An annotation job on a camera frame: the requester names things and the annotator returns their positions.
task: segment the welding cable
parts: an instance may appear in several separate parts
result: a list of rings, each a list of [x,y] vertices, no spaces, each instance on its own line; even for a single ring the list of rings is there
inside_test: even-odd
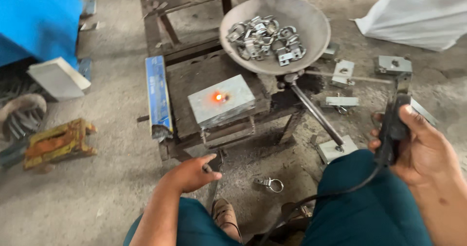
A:
[[[276,223],[274,223],[274,225],[263,235],[263,237],[261,238],[261,241],[259,243],[259,246],[263,245],[266,242],[266,240],[271,235],[272,231],[274,229],[276,229],[279,224],[281,224],[282,222],[285,222],[290,217],[290,215],[294,212],[294,210],[299,209],[302,205],[304,205],[304,204],[306,204],[306,203],[308,203],[310,201],[313,201],[313,200],[330,198],[330,197],[334,197],[334,196],[337,196],[337,195],[350,193],[350,192],[353,192],[353,191],[355,191],[357,189],[361,189],[366,184],[370,183],[370,181],[373,180],[373,178],[382,170],[383,167],[384,167],[384,163],[379,162],[377,164],[377,166],[375,167],[375,169],[373,170],[373,172],[371,172],[370,176],[368,176],[368,178],[366,178],[360,184],[358,184],[356,186],[353,186],[353,187],[351,187],[349,189],[325,192],[325,193],[323,193],[321,195],[315,194],[315,195],[309,196],[309,197],[304,198],[303,200],[295,203],[294,206],[291,207],[290,210],[288,210],[288,211],[284,212],[283,214],[281,214],[280,217],[277,219]]]

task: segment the concrete floor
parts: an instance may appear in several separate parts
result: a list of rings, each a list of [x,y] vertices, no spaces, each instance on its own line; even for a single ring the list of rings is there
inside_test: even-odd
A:
[[[83,117],[99,129],[90,137],[90,145],[99,154],[59,163],[45,175],[23,172],[20,166],[0,173],[2,245],[120,245],[158,179],[177,165],[172,159],[161,162],[157,145],[149,136],[149,124],[135,121],[148,113],[147,51],[140,2],[97,1],[98,14],[90,21],[101,21],[104,27],[81,34],[79,40],[79,56],[93,60],[90,92],[80,99],[50,104],[46,128]],[[467,39],[436,53],[365,38],[348,19],[365,16],[377,0],[307,1],[330,18],[332,40],[341,44],[339,58],[355,62],[354,76],[371,74],[372,59],[378,55],[411,55],[414,97],[441,121],[440,129],[454,145],[466,172],[467,124],[462,121],[467,117]],[[171,19],[177,32],[185,36],[217,26],[221,16],[220,2],[213,2],[179,11]],[[332,110],[326,111],[326,116],[341,134],[349,134],[363,148],[372,127],[370,113],[383,109],[388,88],[368,83],[357,83],[346,91],[329,87],[315,99],[337,92],[359,97],[361,106],[349,116]],[[259,130],[268,132],[284,124],[285,120],[277,121]],[[312,134],[318,135],[318,143],[329,141],[317,122],[306,117],[294,134],[296,142],[288,146],[255,150],[242,145],[227,150],[218,196],[230,200],[237,209],[246,239],[268,228],[280,205],[316,192],[313,178],[320,178],[321,162],[309,144]],[[263,156],[263,151],[272,155]],[[266,192],[253,185],[255,177],[279,178],[284,191]],[[187,196],[207,203],[208,189]]]

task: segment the welding electrode holder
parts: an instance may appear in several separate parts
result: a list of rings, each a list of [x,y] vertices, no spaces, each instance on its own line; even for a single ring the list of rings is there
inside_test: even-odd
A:
[[[400,141],[410,136],[410,129],[399,117],[399,109],[411,103],[410,94],[396,94],[388,100],[378,136],[381,146],[376,149],[375,160],[384,165],[394,165],[399,156]]]
[[[303,93],[303,91],[296,85],[296,80],[304,73],[304,70],[301,70],[299,73],[290,73],[285,76],[277,77],[278,87],[282,85],[284,88],[290,88],[295,93],[295,95],[302,101],[302,103],[308,108],[312,113],[314,118],[318,120],[318,123],[326,130],[326,132],[331,136],[331,138],[336,142],[337,146],[342,148],[344,140],[337,133],[337,131],[331,126],[328,120],[324,117],[318,107],[316,107],[312,101]]]

